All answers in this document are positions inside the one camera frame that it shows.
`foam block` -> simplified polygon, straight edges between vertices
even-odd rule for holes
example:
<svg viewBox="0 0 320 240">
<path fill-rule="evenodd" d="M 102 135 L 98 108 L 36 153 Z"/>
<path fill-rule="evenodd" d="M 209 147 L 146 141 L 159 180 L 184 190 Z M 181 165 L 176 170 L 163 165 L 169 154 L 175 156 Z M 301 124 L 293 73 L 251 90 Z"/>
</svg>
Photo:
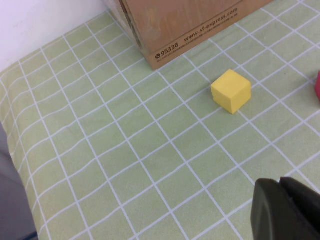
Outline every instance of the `foam block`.
<svg viewBox="0 0 320 240">
<path fill-rule="evenodd" d="M 318 78 L 317 78 L 317 80 L 315 82 L 314 89 L 315 89 L 315 93 L 318 96 L 318 99 L 320 101 L 320 71 L 319 71 L 319 74 L 318 74 Z"/>
<path fill-rule="evenodd" d="M 251 99 L 251 82 L 228 70 L 211 85 L 213 100 L 234 114 Z"/>
</svg>

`white grid line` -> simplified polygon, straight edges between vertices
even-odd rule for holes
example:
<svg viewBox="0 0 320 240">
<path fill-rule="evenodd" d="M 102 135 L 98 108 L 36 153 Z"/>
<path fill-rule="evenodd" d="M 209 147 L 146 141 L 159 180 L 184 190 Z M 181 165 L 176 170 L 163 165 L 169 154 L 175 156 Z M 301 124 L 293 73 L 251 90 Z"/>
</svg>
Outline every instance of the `white grid line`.
<svg viewBox="0 0 320 240">
<path fill-rule="evenodd" d="M 300 27 L 298 27 L 297 30 L 298 30 L 299 28 L 304 27 L 304 26 L 305 26 L 306 24 L 308 24 L 308 23 L 309 23 L 309 22 L 307 21 L 305 24 L 303 24 L 303 25 L 301 25 Z M 275 42 L 274 44 L 272 44 L 272 45 L 270 46 L 270 48 L 272 48 L 273 46 L 275 46 L 276 44 L 278 44 L 279 42 L 281 42 L 283 39 L 289 37 L 291 34 L 292 34 L 292 33 L 289 33 L 289 34 L 286 35 L 285 37 L 281 38 L 280 40 L 278 40 L 277 42 Z M 238 42 L 236 42 L 235 44 L 231 45 L 230 47 L 226 48 L 226 49 L 224 50 L 224 52 L 226 52 L 228 49 L 234 47 L 236 44 L 238 44 L 239 42 L 243 41 L 243 40 L 246 39 L 247 37 L 248 37 L 248 35 L 247 35 L 246 37 L 242 38 L 241 40 L 239 40 Z M 307 51 L 301 53 L 300 55 L 298 55 L 297 57 L 295 57 L 294 59 L 292 59 L 289 63 L 294 62 L 295 60 L 297 60 L 298 58 L 300 58 L 301 56 L 303 56 L 303 55 L 306 54 L 307 52 L 311 51 L 312 49 L 313 49 L 313 47 L 311 47 L 311 48 L 308 49 Z M 266 51 L 266 49 L 263 50 L 262 52 L 260 52 L 258 55 L 252 57 L 251 59 L 249 59 L 247 62 L 243 63 L 242 65 L 244 66 L 245 64 L 249 63 L 250 61 L 252 61 L 253 59 L 255 59 L 257 56 L 259 56 L 260 54 L 264 53 L 265 51 Z M 219 53 L 218 55 L 216 55 L 216 56 L 213 57 L 212 59 L 210 59 L 210 60 L 206 61 L 205 63 L 203 63 L 202 65 L 200 65 L 198 68 L 203 67 L 204 65 L 206 65 L 207 63 L 209 63 L 209 62 L 212 61 L 213 59 L 215 59 L 215 58 L 219 57 L 220 55 L 222 55 L 224 52 L 222 51 L 221 53 Z M 261 83 L 264 82 L 265 80 L 269 79 L 270 77 L 272 77 L 273 75 L 275 75 L 276 73 L 278 73 L 279 71 L 281 71 L 282 69 L 284 69 L 285 67 L 286 67 L 285 65 L 282 66 L 281 68 L 279 68 L 278 70 L 276 70 L 275 72 L 273 72 L 271 75 L 269 75 L 269 76 L 266 77 L 265 79 L 261 80 L 260 82 L 261 82 Z M 180 80 L 182 80 L 182 79 L 185 78 L 186 76 L 194 73 L 195 71 L 196 71 L 196 69 L 193 69 L 192 71 L 190 71 L 190 72 L 187 73 L 186 75 L 182 76 L 180 79 L 178 79 L 178 80 L 176 80 L 175 82 L 173 82 L 172 84 L 170 84 L 170 86 L 171 86 L 171 85 L 174 85 L 175 83 L 179 82 Z M 147 76 L 147 77 L 144 78 L 142 81 L 145 81 L 147 78 L 149 78 L 150 76 L 152 76 L 154 73 L 152 73 L 151 75 Z M 120 74 L 120 73 L 118 73 L 117 75 L 115 75 L 115 76 L 113 76 L 112 78 L 108 79 L 108 81 L 111 80 L 111 79 L 113 79 L 114 77 L 118 76 L 119 74 Z M 166 88 L 164 88 L 164 89 L 161 90 L 160 92 L 156 93 L 156 94 L 154 95 L 154 97 L 157 96 L 158 94 L 162 93 L 162 91 L 165 91 L 166 89 L 168 89 L 170 86 L 167 86 Z M 64 110 L 64 109 L 67 108 L 67 107 L 68 107 L 68 105 L 66 105 L 64 108 L 62 108 L 62 109 L 60 109 L 60 110 L 58 110 L 58 111 L 55 111 L 55 112 L 52 112 L 52 113 L 48 114 L 47 116 L 49 116 L 49 115 L 51 115 L 51 114 L 54 114 L 54 113 L 57 113 L 57 112 L 59 112 L 59 111 L 62 111 L 62 110 Z"/>
<path fill-rule="evenodd" d="M 121 76 L 124 78 L 124 80 L 126 81 L 126 83 L 129 85 L 130 89 L 134 92 L 134 94 L 136 95 L 136 97 L 139 99 L 139 101 L 142 103 L 142 105 L 145 107 L 145 109 L 146 109 L 146 110 L 148 111 L 148 113 L 151 115 L 151 117 L 153 118 L 153 120 L 156 121 L 155 117 L 154 117 L 154 116 L 151 114 L 151 112 L 148 110 L 146 104 L 142 101 L 142 99 L 140 98 L 140 96 L 138 95 L 138 93 L 136 92 L 136 90 L 131 86 L 130 82 L 127 80 L 127 78 L 125 77 L 125 75 L 123 74 L 123 72 L 122 72 L 122 71 L 119 69 L 119 67 L 115 64 L 115 62 L 113 61 L 113 59 L 112 59 L 111 61 L 112 61 L 112 63 L 115 65 L 115 67 L 117 68 L 117 70 L 120 72 Z M 133 153 L 134 153 L 135 156 L 137 157 L 138 161 L 140 162 L 142 168 L 144 169 L 144 171 L 145 171 L 146 174 L 148 175 L 149 179 L 151 180 L 152 185 L 153 185 L 154 188 L 156 189 L 157 193 L 160 195 L 160 197 L 161 197 L 161 199 L 163 200 L 164 204 L 166 205 L 167 209 L 168 209 L 169 212 L 171 213 L 173 219 L 175 220 L 175 222 L 176 222 L 177 225 L 179 226 L 182 234 L 184 235 L 184 237 L 185 237 L 186 239 L 188 239 L 187 234 L 186 234 L 185 231 L 183 230 L 183 228 L 182 228 L 182 226 L 180 225 L 180 223 L 179 223 L 177 217 L 175 216 L 175 214 L 172 212 L 172 210 L 171 210 L 168 202 L 166 201 L 166 199 L 164 198 L 164 196 L 163 196 L 162 193 L 160 192 L 158 186 L 155 185 L 155 181 L 154 181 L 153 178 L 151 177 L 151 175 L 150 175 L 150 173 L 148 172 L 146 166 L 145 166 L 144 163 L 141 161 L 139 155 L 137 154 L 136 150 L 133 148 L 131 142 L 128 140 L 126 134 L 124 133 L 124 131 L 122 130 L 122 128 L 121 128 L 120 125 L 118 124 L 117 120 L 116 120 L 115 118 L 114 118 L 114 120 L 115 120 L 115 123 L 117 124 L 118 128 L 120 129 L 122 135 L 123 135 L 124 138 L 126 139 L 128 145 L 130 146 L 131 150 L 133 151 Z M 133 233 L 134 233 L 135 237 L 136 237 L 137 239 L 139 239 L 139 237 L 137 236 L 137 233 L 136 233 L 135 231 L 134 231 Z"/>
<path fill-rule="evenodd" d="M 22 69 L 22 66 L 21 66 L 20 62 L 19 62 L 19 67 L 21 68 L 22 73 L 25 74 L 24 70 Z M 16 128 L 17 128 L 18 134 L 20 134 L 19 128 L 18 128 L 18 126 L 17 126 L 17 123 L 15 123 L 15 124 L 16 124 Z M 22 147 L 22 150 L 23 150 L 23 152 L 24 152 L 24 155 L 26 155 L 26 151 L 25 151 L 25 148 L 24 148 L 24 146 L 23 146 L 22 143 L 21 143 L 21 147 Z M 26 161 L 26 163 L 27 163 L 27 167 L 28 167 L 29 174 L 30 174 L 30 176 L 31 176 L 31 170 L 30 170 L 30 165 L 29 165 L 28 160 Z M 42 215 L 42 218 L 43 218 L 43 221 L 44 221 L 44 226 L 45 226 L 46 231 L 47 231 L 47 233 L 48 233 L 48 237 L 49 237 L 49 239 L 51 240 L 51 235 L 50 235 L 50 231 L 49 231 L 49 228 L 48 228 L 48 225 L 47 225 L 47 220 L 46 220 L 44 211 L 43 211 L 43 209 L 42 209 L 42 206 L 41 206 L 41 203 L 40 203 L 40 199 L 38 198 L 38 191 L 37 191 L 37 189 L 36 189 L 36 185 L 35 185 L 35 182 L 34 182 L 34 179 L 33 179 L 33 178 L 31 178 L 31 182 L 32 182 L 32 185 L 33 185 L 33 187 L 34 187 L 34 192 L 35 192 L 35 196 L 36 196 L 36 201 L 37 201 L 38 204 L 39 204 L 39 208 L 40 208 L 40 211 L 41 211 L 41 215 Z"/>
<path fill-rule="evenodd" d="M 78 56 L 76 56 L 76 54 L 75 54 L 75 52 L 74 52 L 74 50 L 73 50 L 72 48 L 71 48 L 71 51 L 73 52 L 75 58 L 78 60 L 80 66 L 82 67 L 83 71 L 85 72 L 85 75 L 86 75 L 86 76 L 88 77 L 88 79 L 90 80 L 92 86 L 93 86 L 94 89 L 96 90 L 96 93 L 97 93 L 97 94 L 99 95 L 99 97 L 101 98 L 101 100 L 102 100 L 102 102 L 104 103 L 105 107 L 107 108 L 108 112 L 109 112 L 110 115 L 112 116 L 113 120 L 116 122 L 116 118 L 113 116 L 113 114 L 112 114 L 112 112 L 110 111 L 109 107 L 105 104 L 105 101 L 104 101 L 103 97 L 100 95 L 100 93 L 99 93 L 99 91 L 97 90 L 97 87 L 95 86 L 95 84 L 94 84 L 94 82 L 92 81 L 91 77 L 90 77 L 89 74 L 87 73 L 87 71 L 86 71 L 86 69 L 84 68 L 84 66 L 82 65 L 82 63 L 79 61 Z M 69 102 L 68 97 L 66 96 L 66 94 L 65 94 L 65 97 L 67 98 L 68 104 L 70 105 L 71 110 L 72 110 L 75 118 L 77 119 L 77 115 L 76 115 L 75 111 L 73 110 L 73 108 L 72 108 L 72 106 L 71 106 L 71 104 L 70 104 L 70 102 Z M 112 186 L 111 182 L 109 181 L 109 177 L 108 177 L 106 171 L 104 170 L 102 164 L 100 163 L 100 160 L 99 160 L 99 158 L 98 158 L 98 156 L 97 156 L 97 154 L 96 154 L 93 146 L 91 145 L 91 143 L 90 143 L 90 141 L 89 141 L 89 139 L 88 139 L 88 137 L 87 137 L 87 135 L 86 135 L 86 132 L 84 131 L 81 123 L 79 122 L 79 120 L 77 120 L 77 123 L 78 123 L 79 127 L 81 128 L 81 131 L 82 131 L 82 133 L 83 133 L 83 135 L 84 135 L 84 137 L 85 137 L 85 139 L 86 139 L 89 147 L 91 148 L 91 151 L 92 151 L 94 157 L 96 158 L 97 163 L 98 163 L 101 171 L 103 172 L 104 177 L 106 178 L 106 181 L 109 183 L 110 188 L 111 188 L 111 190 L 112 190 L 112 192 L 113 192 L 113 194 L 114 194 L 114 196 L 115 196 L 115 198 L 116 198 L 116 200 L 117 200 L 117 203 L 119 204 L 119 206 L 120 206 L 120 208 L 121 208 L 121 210 L 122 210 L 122 212 L 123 212 L 126 220 L 128 221 L 128 224 L 130 225 L 130 228 L 131 228 L 132 232 L 133 232 L 134 234 L 136 234 L 136 231 L 135 231 L 135 229 L 134 229 L 134 227 L 133 227 L 133 224 L 131 223 L 131 221 L 130 221 L 130 219 L 129 219 L 129 217 L 128 217 L 128 214 L 126 213 L 126 211 L 125 211 L 125 209 L 124 209 L 124 207 L 123 207 L 123 205 L 122 205 L 122 203 L 121 203 L 121 201 L 120 201 L 120 199 L 119 199 L 119 197 L 118 197 L 118 195 L 117 195 L 114 187 Z"/>
<path fill-rule="evenodd" d="M 42 51 L 42 54 L 44 55 L 45 60 L 48 62 L 48 59 L 47 59 L 47 57 L 45 56 L 45 54 L 43 53 L 43 51 Z M 57 157 L 58 157 L 59 163 L 60 163 L 61 168 L 62 168 L 62 170 L 63 170 L 63 173 L 64 173 L 64 175 L 65 175 L 65 177 L 66 177 L 68 186 L 70 187 L 70 190 L 71 190 L 71 193 L 72 193 L 73 198 L 74 198 L 74 200 L 75 200 L 75 203 L 76 203 L 76 205 L 77 205 L 77 207 L 78 207 L 78 209 L 79 209 L 79 213 L 80 213 L 80 215 L 81 215 L 81 217 L 82 217 L 84 226 L 85 226 L 86 229 L 88 229 L 87 220 L 86 220 L 86 218 L 85 218 L 85 216 L 84 216 L 84 213 L 83 213 L 83 211 L 82 211 L 82 209 L 81 209 L 81 207 L 80 207 L 80 205 L 79 205 L 79 202 L 78 202 L 78 199 L 77 199 L 75 190 L 73 189 L 73 186 L 72 186 L 72 184 L 71 184 L 71 182 L 70 182 L 70 179 L 69 179 L 69 177 L 68 177 L 68 174 L 67 174 L 67 171 L 66 171 L 66 169 L 65 169 L 65 166 L 64 166 L 64 164 L 63 164 L 63 162 L 62 162 L 62 160 L 61 160 L 61 158 L 60 158 L 60 156 L 59 156 L 59 152 L 58 152 L 58 150 L 57 150 L 57 148 L 56 148 L 56 146 L 55 146 L 55 143 L 54 143 L 53 139 L 51 138 L 50 131 L 49 131 L 47 125 L 46 125 L 46 122 L 44 121 L 44 119 L 43 119 L 43 117 L 42 117 L 42 114 L 41 114 L 41 111 L 40 111 L 39 106 L 38 106 L 38 104 L 37 104 L 37 101 L 36 101 L 36 99 L 35 99 L 35 96 L 34 96 L 34 94 L 33 94 L 32 91 L 30 91 L 30 92 L 31 92 L 32 98 L 33 98 L 33 100 L 34 100 L 34 102 L 35 102 L 35 107 L 37 108 L 37 111 L 38 111 L 39 116 L 40 116 L 40 118 L 41 118 L 42 124 L 43 124 L 43 126 L 44 126 L 44 128 L 45 128 L 45 130 L 46 130 L 46 132 L 47 132 L 47 134 L 48 134 L 48 136 L 49 136 L 49 139 L 50 139 L 50 142 L 51 142 L 51 144 L 52 144 L 52 146 L 53 146 L 53 149 L 54 149 L 54 151 L 55 151 L 55 154 L 56 154 Z M 89 234 L 89 236 L 90 236 L 90 239 L 93 239 L 92 234 L 91 234 L 90 231 L 88 231 L 88 234 Z"/>
<path fill-rule="evenodd" d="M 7 89 L 5 88 L 3 82 L 2 81 L 0 81 L 0 82 L 3 85 L 3 87 L 4 87 L 4 89 L 5 89 L 6 93 L 7 93 Z M 23 150 L 24 154 L 26 154 L 25 148 L 24 148 L 24 146 L 22 144 L 21 144 L 21 147 L 22 147 L 22 150 Z M 26 164 L 27 164 L 29 175 L 31 176 L 31 171 L 30 171 L 30 166 L 29 166 L 29 161 L 28 160 L 26 160 Z M 39 205 L 41 216 L 42 216 L 43 221 L 44 221 L 44 225 L 43 226 L 45 227 L 45 229 L 46 229 L 46 231 L 48 233 L 48 237 L 51 240 L 51 235 L 50 235 L 50 232 L 49 232 L 49 229 L 48 229 L 48 225 L 47 225 L 47 221 L 46 221 L 46 218 L 45 218 L 45 214 L 44 214 L 44 211 L 43 211 L 43 209 L 41 207 L 41 204 L 40 204 L 40 201 L 39 201 L 39 198 L 38 198 L 38 192 L 37 192 L 37 189 L 36 189 L 36 185 L 35 185 L 34 179 L 32 177 L 31 177 L 31 182 L 32 182 L 32 186 L 33 186 L 35 197 L 36 197 L 36 201 L 35 202 L 38 203 L 38 205 Z"/>
<path fill-rule="evenodd" d="M 258 114 L 255 118 L 257 118 L 257 117 L 259 117 L 260 115 L 262 115 L 264 112 L 262 112 L 262 113 L 260 113 L 260 114 Z M 186 129 L 184 132 L 182 132 L 181 134 L 179 134 L 177 137 L 179 137 L 179 136 L 181 136 L 183 133 L 185 133 L 186 131 L 188 131 L 190 128 L 188 128 L 188 129 Z"/>
<path fill-rule="evenodd" d="M 283 12 L 283 14 L 284 14 L 284 12 Z M 267 23 L 267 24 L 268 24 L 268 23 Z M 302 26 L 301 26 L 301 27 L 302 27 Z M 318 46 L 317 46 L 317 47 L 318 47 Z M 309 50 L 310 50 L 310 49 L 309 49 Z M 306 51 L 306 52 L 308 52 L 308 51 Z M 305 54 L 305 52 L 302 53 L 302 55 L 303 55 L 303 54 Z M 212 59 L 210 59 L 209 61 L 212 61 Z M 259 83 L 259 81 L 258 81 L 258 83 Z M 305 85 L 305 84 L 304 84 L 304 85 Z M 303 85 L 303 86 L 304 86 L 304 85 Z M 301 87 L 300 87 L 300 88 L 301 88 Z M 299 88 L 298 88 L 298 89 L 299 89 Z M 279 104 L 279 102 L 277 102 L 277 104 Z M 282 137 L 283 137 L 283 136 L 282 136 Z M 306 162 L 307 162 L 307 161 L 305 161 L 305 163 L 306 163 Z M 295 170 L 295 169 L 294 169 L 294 170 Z M 82 233 L 83 233 L 83 232 L 82 232 Z"/>
</svg>

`tablecloth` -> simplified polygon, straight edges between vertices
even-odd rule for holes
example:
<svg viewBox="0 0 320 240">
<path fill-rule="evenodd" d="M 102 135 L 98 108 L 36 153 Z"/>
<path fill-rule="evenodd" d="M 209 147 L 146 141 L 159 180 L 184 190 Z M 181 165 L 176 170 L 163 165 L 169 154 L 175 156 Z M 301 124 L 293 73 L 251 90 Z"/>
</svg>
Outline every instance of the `tablecloth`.
<svg viewBox="0 0 320 240">
<path fill-rule="evenodd" d="M 39 239 L 249 240 L 258 178 L 319 192 L 319 26 L 319 0 L 275 0 L 152 71 L 105 12 L 3 71 Z M 210 90 L 228 69 L 252 83 L 234 115 Z"/>
</svg>

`gray surface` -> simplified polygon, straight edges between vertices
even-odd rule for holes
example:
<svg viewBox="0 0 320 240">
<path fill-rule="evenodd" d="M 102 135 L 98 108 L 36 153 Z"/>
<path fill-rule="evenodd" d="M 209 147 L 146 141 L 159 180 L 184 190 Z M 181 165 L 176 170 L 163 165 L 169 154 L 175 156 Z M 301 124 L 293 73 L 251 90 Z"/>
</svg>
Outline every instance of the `gray surface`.
<svg viewBox="0 0 320 240">
<path fill-rule="evenodd" d="M 0 240 L 17 240 L 36 230 L 25 188 L 11 160 L 0 124 Z"/>
</svg>

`black object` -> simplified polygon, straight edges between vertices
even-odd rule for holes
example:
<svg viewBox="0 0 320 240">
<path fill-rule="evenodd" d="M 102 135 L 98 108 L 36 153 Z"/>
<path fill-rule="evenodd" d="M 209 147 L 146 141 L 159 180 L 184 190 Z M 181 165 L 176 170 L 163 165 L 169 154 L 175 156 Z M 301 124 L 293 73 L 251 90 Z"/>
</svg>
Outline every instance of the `black object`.
<svg viewBox="0 0 320 240">
<path fill-rule="evenodd" d="M 320 195 L 290 177 L 258 179 L 251 226 L 254 240 L 320 240 Z"/>
<path fill-rule="evenodd" d="M 21 238 L 20 240 L 39 240 L 37 231 Z"/>
</svg>

